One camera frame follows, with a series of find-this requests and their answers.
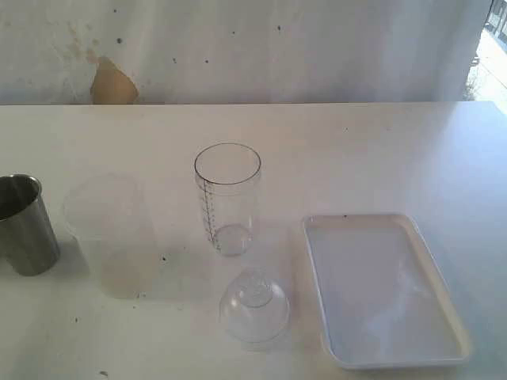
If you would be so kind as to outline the clear plastic shaker cup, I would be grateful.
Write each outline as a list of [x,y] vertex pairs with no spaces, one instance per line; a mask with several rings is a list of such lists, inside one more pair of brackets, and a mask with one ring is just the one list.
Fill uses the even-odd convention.
[[222,142],[199,152],[193,168],[207,239],[223,257],[242,255],[258,232],[260,155],[247,145]]

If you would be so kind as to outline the clear dome shaker lid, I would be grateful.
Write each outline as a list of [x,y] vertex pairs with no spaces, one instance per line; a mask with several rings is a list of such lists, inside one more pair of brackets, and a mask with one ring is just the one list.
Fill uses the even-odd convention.
[[258,266],[242,269],[219,300],[221,328],[248,351],[278,349],[288,331],[290,318],[287,293]]

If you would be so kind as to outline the translucent plastic cup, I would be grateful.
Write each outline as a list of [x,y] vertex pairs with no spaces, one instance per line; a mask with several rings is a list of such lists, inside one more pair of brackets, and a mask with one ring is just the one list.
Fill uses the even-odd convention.
[[122,173],[92,177],[67,193],[62,215],[105,294],[131,299],[151,290],[161,253],[137,180]]

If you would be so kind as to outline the white rectangular tray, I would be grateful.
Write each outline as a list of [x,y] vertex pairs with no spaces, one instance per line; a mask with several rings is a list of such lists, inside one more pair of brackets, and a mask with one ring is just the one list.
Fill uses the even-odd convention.
[[303,220],[322,340],[347,370],[454,367],[472,344],[417,224],[401,214]]

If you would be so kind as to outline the stainless steel cup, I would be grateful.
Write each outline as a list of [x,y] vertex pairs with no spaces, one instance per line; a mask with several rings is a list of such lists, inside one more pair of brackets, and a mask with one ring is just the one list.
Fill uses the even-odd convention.
[[59,259],[42,185],[35,177],[1,178],[1,254],[21,276],[38,276]]

